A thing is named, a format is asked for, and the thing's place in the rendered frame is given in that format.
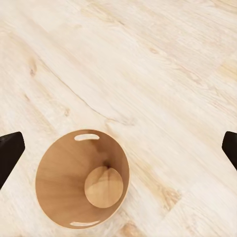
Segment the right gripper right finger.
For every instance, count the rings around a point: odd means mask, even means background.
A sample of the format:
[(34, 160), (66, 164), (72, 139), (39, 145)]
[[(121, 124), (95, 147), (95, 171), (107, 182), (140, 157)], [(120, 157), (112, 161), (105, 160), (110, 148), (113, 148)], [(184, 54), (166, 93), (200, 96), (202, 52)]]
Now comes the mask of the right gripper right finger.
[(237, 170), (237, 133), (227, 131), (223, 138), (222, 150)]

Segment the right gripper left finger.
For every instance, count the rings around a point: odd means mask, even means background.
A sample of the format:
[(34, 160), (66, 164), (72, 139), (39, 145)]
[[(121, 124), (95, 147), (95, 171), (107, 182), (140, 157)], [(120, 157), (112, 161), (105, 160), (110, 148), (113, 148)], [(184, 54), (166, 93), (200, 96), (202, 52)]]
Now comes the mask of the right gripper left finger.
[(0, 189), (25, 151), (20, 131), (0, 137)]

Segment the trash can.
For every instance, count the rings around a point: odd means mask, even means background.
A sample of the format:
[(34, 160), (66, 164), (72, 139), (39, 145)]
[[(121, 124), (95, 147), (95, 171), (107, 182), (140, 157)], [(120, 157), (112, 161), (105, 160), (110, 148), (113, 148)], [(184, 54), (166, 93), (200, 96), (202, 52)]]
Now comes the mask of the trash can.
[[(82, 134), (95, 134), (99, 139), (75, 140)], [(114, 137), (97, 129), (78, 129), (59, 137), (44, 152), (35, 173), (35, 195), (54, 224), (68, 230), (88, 230), (119, 210), (130, 177), (128, 157)]]

